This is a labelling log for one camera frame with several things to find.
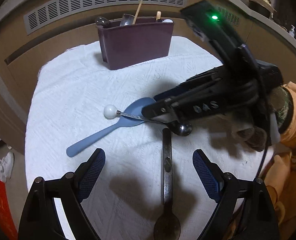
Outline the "orange right sleeve forearm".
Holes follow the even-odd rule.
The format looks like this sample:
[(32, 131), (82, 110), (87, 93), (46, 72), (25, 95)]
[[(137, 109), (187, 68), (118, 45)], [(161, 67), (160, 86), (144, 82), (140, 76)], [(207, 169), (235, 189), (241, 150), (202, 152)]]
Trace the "orange right sleeve forearm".
[(296, 84), (281, 87), (284, 106), (277, 113), (280, 143), (286, 152), (276, 154), (264, 183), (278, 214), (281, 239), (289, 239), (296, 230)]

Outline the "right hand camouflage glove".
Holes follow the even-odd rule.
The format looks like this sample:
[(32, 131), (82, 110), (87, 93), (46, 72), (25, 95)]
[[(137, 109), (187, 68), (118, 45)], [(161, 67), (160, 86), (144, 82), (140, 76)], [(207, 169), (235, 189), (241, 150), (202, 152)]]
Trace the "right hand camouflage glove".
[(290, 125), (294, 103), (288, 89), (279, 86), (250, 108), (232, 113), (232, 136), (254, 151), (280, 142), (280, 135)]

